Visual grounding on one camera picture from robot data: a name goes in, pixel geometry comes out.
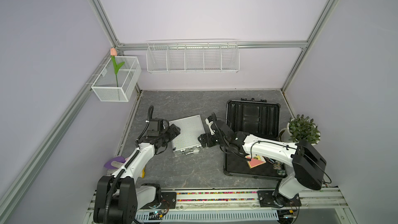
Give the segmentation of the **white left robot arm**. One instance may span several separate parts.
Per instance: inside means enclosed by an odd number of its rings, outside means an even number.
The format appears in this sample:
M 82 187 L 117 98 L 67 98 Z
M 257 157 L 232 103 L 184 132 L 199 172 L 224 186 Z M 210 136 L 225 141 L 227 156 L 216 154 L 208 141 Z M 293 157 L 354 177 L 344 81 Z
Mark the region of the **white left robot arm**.
M 143 177 L 147 163 L 166 151 L 179 136 L 180 128 L 166 119 L 153 118 L 154 106 L 148 109 L 146 126 L 135 141 L 136 148 L 112 175 L 102 176 L 96 188 L 93 221 L 96 224 L 137 223 L 136 213 L 148 205 L 162 205 L 159 184 L 146 183 L 139 188 L 136 181 Z

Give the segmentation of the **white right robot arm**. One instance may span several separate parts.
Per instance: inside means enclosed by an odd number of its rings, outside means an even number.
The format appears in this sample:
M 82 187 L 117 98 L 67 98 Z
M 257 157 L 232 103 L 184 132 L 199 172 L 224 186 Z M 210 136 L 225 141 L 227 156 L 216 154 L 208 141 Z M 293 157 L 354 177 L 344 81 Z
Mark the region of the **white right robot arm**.
M 310 142 L 283 143 L 257 137 L 247 132 L 234 132 L 229 126 L 215 117 L 206 120 L 210 132 L 198 137 L 203 147 L 218 145 L 224 153 L 231 153 L 245 162 L 255 156 L 276 160 L 284 164 L 287 176 L 273 192 L 260 192 L 262 207 L 283 208 L 298 199 L 299 193 L 306 190 L 320 190 L 326 176 L 326 160 Z

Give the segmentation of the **silver aluminium poker case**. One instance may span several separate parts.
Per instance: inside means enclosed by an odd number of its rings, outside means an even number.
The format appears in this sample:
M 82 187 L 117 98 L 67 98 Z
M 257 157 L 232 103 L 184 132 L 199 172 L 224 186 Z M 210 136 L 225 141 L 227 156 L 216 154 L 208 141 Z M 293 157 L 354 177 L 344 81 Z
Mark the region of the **silver aluminium poker case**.
M 198 154 L 203 148 L 198 138 L 205 133 L 201 116 L 173 120 L 170 124 L 180 128 L 180 134 L 172 140 L 174 155 Z

